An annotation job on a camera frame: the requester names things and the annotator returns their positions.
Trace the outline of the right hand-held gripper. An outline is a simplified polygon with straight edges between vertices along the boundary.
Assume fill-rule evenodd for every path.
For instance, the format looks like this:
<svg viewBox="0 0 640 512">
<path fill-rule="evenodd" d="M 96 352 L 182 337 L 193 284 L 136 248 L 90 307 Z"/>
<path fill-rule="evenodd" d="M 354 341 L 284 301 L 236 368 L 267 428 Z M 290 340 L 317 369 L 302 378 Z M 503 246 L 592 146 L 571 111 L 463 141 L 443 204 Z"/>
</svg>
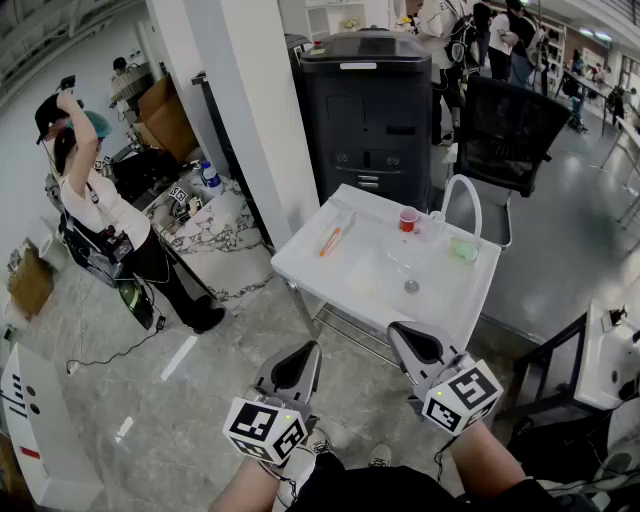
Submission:
<svg viewBox="0 0 640 512">
<path fill-rule="evenodd" d="M 443 367 L 452 341 L 442 328 L 392 322 L 387 338 L 401 370 L 416 385 L 418 413 L 450 435 L 460 435 L 487 416 L 503 394 L 486 362 L 468 352 L 455 355 Z"/>
</svg>

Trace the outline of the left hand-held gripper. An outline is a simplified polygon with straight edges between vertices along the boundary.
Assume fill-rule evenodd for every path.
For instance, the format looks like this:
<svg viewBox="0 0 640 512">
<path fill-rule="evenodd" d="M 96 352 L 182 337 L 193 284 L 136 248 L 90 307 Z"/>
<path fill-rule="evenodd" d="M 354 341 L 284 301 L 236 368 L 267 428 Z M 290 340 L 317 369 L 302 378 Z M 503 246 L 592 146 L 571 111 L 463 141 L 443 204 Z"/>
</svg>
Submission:
<svg viewBox="0 0 640 512">
<path fill-rule="evenodd" d="M 233 399 L 223 426 L 237 451 L 272 466 L 286 464 L 319 420 L 308 403 L 296 400 L 309 400 L 317 391 L 321 360 L 320 346 L 312 340 L 286 347 L 260 366 L 257 387 Z"/>
</svg>

